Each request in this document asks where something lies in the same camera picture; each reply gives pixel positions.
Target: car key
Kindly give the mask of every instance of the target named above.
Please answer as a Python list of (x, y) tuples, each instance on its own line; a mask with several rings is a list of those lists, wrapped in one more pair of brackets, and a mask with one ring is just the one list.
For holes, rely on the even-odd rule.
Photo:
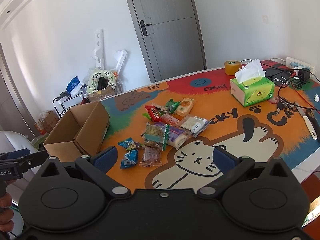
[(277, 107), (278, 107), (278, 109), (276, 111), (275, 116), (277, 116), (279, 114), (279, 112), (284, 109), (284, 103), (279, 101), (279, 103), (277, 104)]

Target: blue smiley face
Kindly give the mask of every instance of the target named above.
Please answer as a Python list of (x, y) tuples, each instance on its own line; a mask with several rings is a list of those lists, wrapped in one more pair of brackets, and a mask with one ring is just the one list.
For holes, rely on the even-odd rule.
[(196, 87), (196, 88), (209, 86), (210, 84), (211, 84), (211, 79), (208, 79), (208, 78), (199, 78), (199, 79), (192, 80), (190, 82), (190, 86)]

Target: snack pile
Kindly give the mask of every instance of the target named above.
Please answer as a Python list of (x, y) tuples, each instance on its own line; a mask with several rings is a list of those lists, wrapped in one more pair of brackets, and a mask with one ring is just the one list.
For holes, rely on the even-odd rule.
[(144, 143), (141, 144), (128, 138), (118, 144), (127, 151), (121, 161), (121, 169), (137, 164), (138, 147), (144, 150), (142, 167), (161, 166), (161, 152), (167, 145), (176, 148), (190, 137), (197, 138), (210, 124), (210, 121), (190, 114), (196, 100), (183, 98), (181, 101), (169, 100), (164, 106), (152, 103), (145, 105), (147, 113), (142, 115), (148, 119), (144, 133)]

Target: door handle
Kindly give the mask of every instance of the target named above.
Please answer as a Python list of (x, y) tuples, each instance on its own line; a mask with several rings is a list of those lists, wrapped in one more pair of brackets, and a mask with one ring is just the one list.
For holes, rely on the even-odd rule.
[(151, 26), (152, 23), (150, 24), (144, 24), (144, 20), (140, 21), (140, 25), (141, 25), (141, 30), (142, 30), (142, 34), (143, 36), (148, 36), (148, 33), (147, 33), (147, 29), (146, 29), (146, 26)]

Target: white wall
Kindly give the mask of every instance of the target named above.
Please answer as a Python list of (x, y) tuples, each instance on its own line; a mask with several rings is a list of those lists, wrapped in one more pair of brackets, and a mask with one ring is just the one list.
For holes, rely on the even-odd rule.
[(195, 0), (207, 67), (295, 57), (320, 67), (320, 0)]
[(76, 75), (90, 67), (94, 33), (104, 29), (105, 66), (127, 50), (124, 85), (131, 90), (150, 83), (126, 0), (32, 0), (4, 31), (2, 43), (14, 82), (36, 119), (52, 109), (52, 100)]

